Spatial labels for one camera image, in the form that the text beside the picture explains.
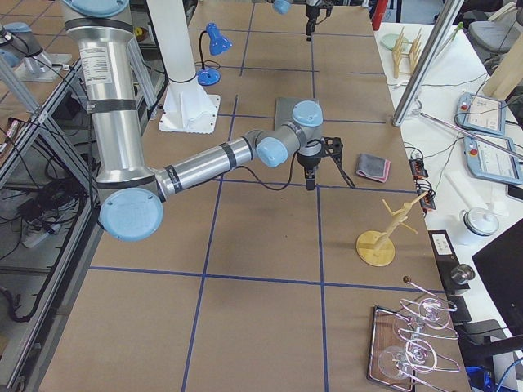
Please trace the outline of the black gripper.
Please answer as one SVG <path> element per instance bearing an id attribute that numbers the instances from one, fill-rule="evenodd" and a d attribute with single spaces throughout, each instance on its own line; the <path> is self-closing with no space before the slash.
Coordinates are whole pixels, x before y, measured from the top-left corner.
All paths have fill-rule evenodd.
<path id="1" fill-rule="evenodd" d="M 317 6 L 311 6 L 309 4 L 306 4 L 306 17 L 308 18 L 308 21 L 306 23 L 306 40 L 311 40 L 312 35 L 312 20 L 317 20 L 318 16 L 320 14 L 320 9 Z"/>
<path id="2" fill-rule="evenodd" d="M 304 168 L 306 189 L 315 189 L 316 168 L 323 157 L 321 140 L 311 140 L 297 152 L 297 160 Z"/>

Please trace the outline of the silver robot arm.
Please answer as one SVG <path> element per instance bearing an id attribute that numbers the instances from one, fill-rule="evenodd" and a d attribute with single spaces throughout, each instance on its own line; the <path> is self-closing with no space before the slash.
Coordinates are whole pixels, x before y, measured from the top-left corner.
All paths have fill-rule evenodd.
<path id="1" fill-rule="evenodd" d="M 274 0 L 270 1 L 273 9 L 281 14 L 285 15 L 291 9 L 293 4 L 304 5 L 305 14 L 307 18 L 306 22 L 306 40 L 311 41 L 311 36 L 315 31 L 316 21 L 320 15 L 320 0 L 303 0 L 303 1 L 294 1 L 294 0 Z"/>
<path id="2" fill-rule="evenodd" d="M 148 10 L 169 79 L 161 129 L 212 132 L 220 99 L 197 82 L 182 2 L 151 1 Z M 148 167 L 129 53 L 134 38 L 129 3 L 64 1 L 62 12 L 68 35 L 78 44 L 87 111 L 101 157 L 96 178 L 100 221 L 113 237 L 147 238 L 160 226 L 163 201 L 169 196 L 253 159 L 277 167 L 296 152 L 317 145 L 322 109 L 312 100 L 303 100 L 294 105 L 291 118 L 273 131 L 250 131 L 161 170 Z"/>

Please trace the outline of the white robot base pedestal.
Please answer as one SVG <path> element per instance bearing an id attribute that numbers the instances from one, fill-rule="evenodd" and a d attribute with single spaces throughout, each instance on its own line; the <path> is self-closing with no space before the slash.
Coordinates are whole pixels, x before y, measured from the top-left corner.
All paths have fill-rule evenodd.
<path id="1" fill-rule="evenodd" d="M 183 1 L 151 0 L 147 7 L 168 76 L 159 130 L 213 133 L 220 97 L 209 95 L 197 81 Z"/>

